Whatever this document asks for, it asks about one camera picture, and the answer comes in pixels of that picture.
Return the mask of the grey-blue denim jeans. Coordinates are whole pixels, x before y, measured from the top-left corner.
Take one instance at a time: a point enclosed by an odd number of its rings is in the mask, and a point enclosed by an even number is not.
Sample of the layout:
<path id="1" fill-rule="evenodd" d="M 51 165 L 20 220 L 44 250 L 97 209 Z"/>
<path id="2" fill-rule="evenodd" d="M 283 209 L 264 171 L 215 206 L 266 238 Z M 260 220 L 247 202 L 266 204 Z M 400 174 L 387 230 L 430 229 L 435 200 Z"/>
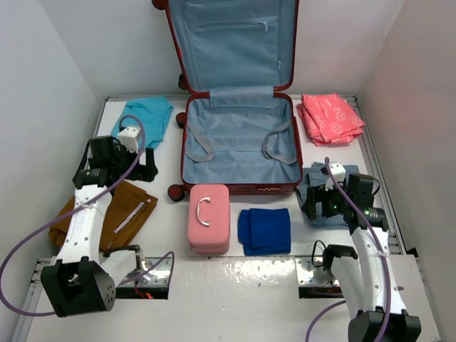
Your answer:
<path id="1" fill-rule="evenodd" d="M 296 196 L 301 209 L 303 209 L 304 202 L 307 197 L 307 189 L 309 187 L 317 187 L 320 185 L 325 185 L 328 179 L 328 175 L 323 174 L 322 169 L 324 164 L 320 162 L 314 162 L 311 167 L 304 168 L 304 176 L 301 183 L 296 188 Z M 321 203 L 316 204 L 316 218 L 315 220 L 310 220 L 306 214 L 304 218 L 309 222 L 313 227 L 323 228 L 327 227 L 329 229 L 345 229 L 348 225 L 343 221 L 343 216 L 337 214 L 336 216 L 325 218 L 321 216 L 322 206 Z"/>

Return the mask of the mustard brown trousers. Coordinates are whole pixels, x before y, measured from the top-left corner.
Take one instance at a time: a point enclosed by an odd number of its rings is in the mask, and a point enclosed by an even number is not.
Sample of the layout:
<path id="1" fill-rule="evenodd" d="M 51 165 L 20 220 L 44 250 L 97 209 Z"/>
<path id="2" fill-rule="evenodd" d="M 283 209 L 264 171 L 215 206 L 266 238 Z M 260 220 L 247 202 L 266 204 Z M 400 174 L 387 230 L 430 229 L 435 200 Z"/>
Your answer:
<path id="1" fill-rule="evenodd" d="M 130 245 L 157 205 L 157 198 L 129 182 L 115 189 L 105 214 L 100 238 L 100 250 L 111 250 Z"/>

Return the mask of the royal blue towel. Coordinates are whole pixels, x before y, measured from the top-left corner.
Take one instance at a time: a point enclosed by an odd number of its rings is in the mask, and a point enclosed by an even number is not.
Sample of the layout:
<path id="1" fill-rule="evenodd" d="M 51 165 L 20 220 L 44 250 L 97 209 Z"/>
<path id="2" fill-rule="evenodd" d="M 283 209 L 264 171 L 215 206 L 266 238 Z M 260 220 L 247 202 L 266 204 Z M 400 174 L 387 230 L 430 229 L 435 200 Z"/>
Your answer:
<path id="1" fill-rule="evenodd" d="M 260 257 L 291 252 L 291 219 L 288 209 L 243 209 L 237 235 L 244 255 Z"/>

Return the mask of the teal shirt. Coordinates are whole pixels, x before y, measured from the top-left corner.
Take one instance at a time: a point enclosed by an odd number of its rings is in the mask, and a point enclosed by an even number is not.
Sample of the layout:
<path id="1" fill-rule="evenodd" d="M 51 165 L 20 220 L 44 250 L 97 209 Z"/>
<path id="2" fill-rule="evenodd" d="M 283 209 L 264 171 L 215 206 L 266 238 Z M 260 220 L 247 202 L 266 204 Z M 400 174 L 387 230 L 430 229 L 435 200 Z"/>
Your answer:
<path id="1" fill-rule="evenodd" d="M 133 115 L 139 119 L 145 131 L 145 147 L 154 150 L 163 141 L 170 116 L 174 110 L 172 104 L 165 96 L 136 98 L 128 101 L 111 130 L 111 135 L 116 137 L 120 132 L 120 120 L 126 115 Z"/>

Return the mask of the pink vanity case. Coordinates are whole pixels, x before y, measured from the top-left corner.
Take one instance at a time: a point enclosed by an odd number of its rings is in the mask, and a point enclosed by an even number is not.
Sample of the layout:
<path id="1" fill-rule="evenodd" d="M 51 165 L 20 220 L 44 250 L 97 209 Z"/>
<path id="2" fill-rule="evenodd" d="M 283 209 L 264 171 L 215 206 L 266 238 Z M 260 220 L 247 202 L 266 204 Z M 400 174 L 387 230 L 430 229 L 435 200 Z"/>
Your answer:
<path id="1" fill-rule="evenodd" d="M 229 189 L 221 184 L 200 184 L 190 190 L 187 239 L 190 249 L 203 255 L 229 250 Z"/>

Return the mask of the coral printed garment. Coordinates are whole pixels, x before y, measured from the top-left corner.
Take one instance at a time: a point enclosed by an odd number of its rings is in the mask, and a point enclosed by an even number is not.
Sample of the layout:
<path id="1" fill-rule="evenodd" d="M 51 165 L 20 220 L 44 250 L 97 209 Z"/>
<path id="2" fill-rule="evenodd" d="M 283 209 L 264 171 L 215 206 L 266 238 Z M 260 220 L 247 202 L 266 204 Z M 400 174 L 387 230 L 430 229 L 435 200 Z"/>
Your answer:
<path id="1" fill-rule="evenodd" d="M 303 94 L 296 109 L 315 146 L 347 145 L 363 134 L 365 123 L 336 93 Z"/>

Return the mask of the red hard-shell suitcase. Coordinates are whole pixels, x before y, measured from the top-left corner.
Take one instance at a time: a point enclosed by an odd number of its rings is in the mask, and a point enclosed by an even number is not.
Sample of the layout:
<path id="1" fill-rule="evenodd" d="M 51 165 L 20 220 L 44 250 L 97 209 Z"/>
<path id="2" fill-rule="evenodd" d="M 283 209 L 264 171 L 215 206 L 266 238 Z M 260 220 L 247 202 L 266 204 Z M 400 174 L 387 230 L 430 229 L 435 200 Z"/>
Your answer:
<path id="1" fill-rule="evenodd" d="M 290 195 L 303 177 L 294 105 L 297 1 L 155 1 L 190 92 L 181 187 L 222 184 L 233 195 Z"/>

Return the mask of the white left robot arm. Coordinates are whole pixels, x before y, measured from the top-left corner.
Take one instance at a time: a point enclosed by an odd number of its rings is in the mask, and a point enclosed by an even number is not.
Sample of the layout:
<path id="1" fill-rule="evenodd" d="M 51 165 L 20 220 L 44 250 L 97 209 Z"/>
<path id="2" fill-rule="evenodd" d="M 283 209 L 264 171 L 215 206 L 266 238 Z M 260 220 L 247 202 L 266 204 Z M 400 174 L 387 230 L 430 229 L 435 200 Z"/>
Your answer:
<path id="1" fill-rule="evenodd" d="M 43 268 L 41 283 L 59 317 L 109 311 L 116 289 L 137 281 L 145 268 L 133 233 L 144 225 L 157 199 L 131 181 L 153 181 L 157 174 L 153 150 L 145 148 L 140 128 L 116 137 L 93 138 L 73 183 L 74 209 L 64 215 L 68 225 L 55 261 Z"/>

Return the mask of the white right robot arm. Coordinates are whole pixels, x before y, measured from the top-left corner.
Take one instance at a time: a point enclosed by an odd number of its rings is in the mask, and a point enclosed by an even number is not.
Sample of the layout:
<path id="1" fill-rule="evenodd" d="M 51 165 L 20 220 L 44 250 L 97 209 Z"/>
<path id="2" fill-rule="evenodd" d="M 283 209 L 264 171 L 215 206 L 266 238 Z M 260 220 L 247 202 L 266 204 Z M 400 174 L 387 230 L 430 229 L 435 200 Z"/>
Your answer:
<path id="1" fill-rule="evenodd" d="M 352 173 L 347 179 L 327 179 L 309 186 L 302 205 L 314 220 L 341 215 L 353 246 L 329 244 L 322 269 L 339 282 L 349 310 L 349 341 L 416 341 L 421 322 L 400 296 L 390 263 L 388 220 L 374 202 L 375 178 Z"/>

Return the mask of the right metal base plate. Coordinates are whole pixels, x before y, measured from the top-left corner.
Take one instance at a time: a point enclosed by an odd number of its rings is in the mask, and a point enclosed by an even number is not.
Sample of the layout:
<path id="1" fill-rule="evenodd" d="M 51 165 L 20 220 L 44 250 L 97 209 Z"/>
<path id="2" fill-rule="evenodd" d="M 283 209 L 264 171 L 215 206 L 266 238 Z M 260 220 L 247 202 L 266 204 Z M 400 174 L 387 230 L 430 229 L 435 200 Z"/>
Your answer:
<path id="1" fill-rule="evenodd" d="M 323 257 L 298 256 L 295 258 L 297 283 L 300 287 L 339 287 L 339 282 L 323 270 Z"/>

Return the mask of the metal base plate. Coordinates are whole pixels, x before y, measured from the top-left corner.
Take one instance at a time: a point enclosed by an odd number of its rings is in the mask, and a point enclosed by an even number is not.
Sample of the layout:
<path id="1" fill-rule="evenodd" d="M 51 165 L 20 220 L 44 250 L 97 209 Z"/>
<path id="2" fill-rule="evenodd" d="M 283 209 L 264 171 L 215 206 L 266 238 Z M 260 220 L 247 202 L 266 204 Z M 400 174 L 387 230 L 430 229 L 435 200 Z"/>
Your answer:
<path id="1" fill-rule="evenodd" d="M 171 256 L 161 260 L 160 258 L 146 257 L 140 262 L 135 271 L 129 273 L 118 285 L 120 287 L 134 287 L 135 284 L 142 287 L 165 288 L 170 284 L 174 261 Z"/>
<path id="2" fill-rule="evenodd" d="M 323 257 L 298 256 L 295 258 L 297 283 L 300 287 L 339 287 L 339 282 L 323 270 Z"/>

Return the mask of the aluminium table frame rail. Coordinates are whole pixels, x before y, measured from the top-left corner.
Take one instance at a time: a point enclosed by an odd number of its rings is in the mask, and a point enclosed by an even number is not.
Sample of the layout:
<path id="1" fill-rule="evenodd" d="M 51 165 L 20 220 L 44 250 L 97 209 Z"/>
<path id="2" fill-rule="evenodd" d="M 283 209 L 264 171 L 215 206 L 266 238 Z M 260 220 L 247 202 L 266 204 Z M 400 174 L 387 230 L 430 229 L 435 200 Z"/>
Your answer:
<path id="1" fill-rule="evenodd" d="M 385 182 L 384 174 L 380 166 L 380 160 L 378 159 L 378 153 L 375 148 L 371 130 L 368 127 L 368 122 L 361 110 L 360 103 L 355 95 L 347 95 L 347 100 L 352 109 L 360 116 L 365 122 L 364 133 L 360 139 L 361 151 L 363 158 L 368 169 L 368 173 L 380 182 L 380 189 L 378 190 L 375 199 L 378 206 L 381 206 L 386 213 L 386 217 L 389 224 L 389 238 L 388 245 L 391 254 L 406 254 L 406 248 L 403 241 L 403 236 L 400 231 L 400 227 L 397 221 L 393 203 L 391 202 L 390 193 L 388 191 L 387 184 Z"/>

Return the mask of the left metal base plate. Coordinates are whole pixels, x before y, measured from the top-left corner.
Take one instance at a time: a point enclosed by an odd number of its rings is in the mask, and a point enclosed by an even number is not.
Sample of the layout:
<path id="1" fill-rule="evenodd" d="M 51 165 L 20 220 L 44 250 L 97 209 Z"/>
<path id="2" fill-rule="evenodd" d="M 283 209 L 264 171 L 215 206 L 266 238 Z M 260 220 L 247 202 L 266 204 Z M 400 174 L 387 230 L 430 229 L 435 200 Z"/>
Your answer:
<path id="1" fill-rule="evenodd" d="M 174 261 L 171 256 L 161 260 L 160 258 L 146 257 L 140 262 L 135 271 L 129 273 L 118 285 L 120 287 L 134 287 L 135 284 L 142 287 L 165 288 L 170 284 Z"/>

